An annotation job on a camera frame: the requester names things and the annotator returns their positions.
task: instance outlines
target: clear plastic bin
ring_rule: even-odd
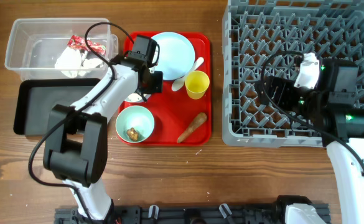
[[[72,35],[85,36],[86,30],[98,22],[108,22],[104,18],[47,18],[18,19],[7,44],[5,67],[17,72],[21,80],[68,78],[56,69],[56,60],[67,47]],[[107,59],[118,54],[117,36],[111,35],[110,27],[97,26],[89,32],[89,38],[106,46]],[[89,71],[84,77],[102,78],[107,65],[101,68],[68,69],[68,71]]]

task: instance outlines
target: red tray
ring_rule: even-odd
[[[152,37],[159,32],[135,32],[131,34],[133,39],[138,34]],[[193,45],[195,59],[204,58],[204,63],[197,69],[205,72],[211,80],[211,48],[210,41],[200,33],[181,32]],[[124,51],[131,50],[132,42],[126,39]],[[172,81],[164,81],[162,93],[156,93],[147,99],[146,103],[124,102],[119,107],[119,112],[132,106],[140,105],[146,107],[154,116],[154,131],[145,141],[134,143],[142,146],[198,146],[206,143],[212,133],[211,112],[211,84],[205,95],[199,100],[192,100],[182,87],[179,91],[172,91]],[[187,126],[199,113],[204,112],[208,120],[195,130],[184,142],[176,143],[177,138],[185,131]]]

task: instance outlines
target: gray dish rack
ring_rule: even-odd
[[[253,83],[279,50],[315,52],[360,67],[356,108],[364,108],[364,1],[228,0],[222,20],[222,139],[231,146],[322,146],[320,134],[261,105]],[[265,76],[295,80],[292,56],[279,56]]]

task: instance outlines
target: light green plate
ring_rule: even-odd
[[[139,133],[139,139],[132,141],[126,130],[134,128]],[[138,143],[146,140],[154,130],[154,117],[149,110],[142,106],[130,106],[120,112],[115,121],[115,130],[126,142]]]

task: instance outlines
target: wooden tabletop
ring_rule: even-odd
[[[324,149],[223,143],[221,21],[226,1],[17,2],[0,3],[0,223],[53,223],[55,208],[76,205],[68,189],[44,187],[29,177],[27,160],[39,138],[18,136],[12,130],[21,81],[4,68],[4,58],[13,22],[29,17],[105,17],[128,32],[201,32],[212,43],[211,139],[200,147],[131,147],[117,138],[114,117],[103,179],[116,205],[243,204],[273,202],[278,195],[305,195],[328,203],[332,222],[341,222],[337,184]],[[111,31],[122,46],[124,34]],[[42,153],[43,149],[35,158],[35,173],[43,180],[59,182],[42,167]]]

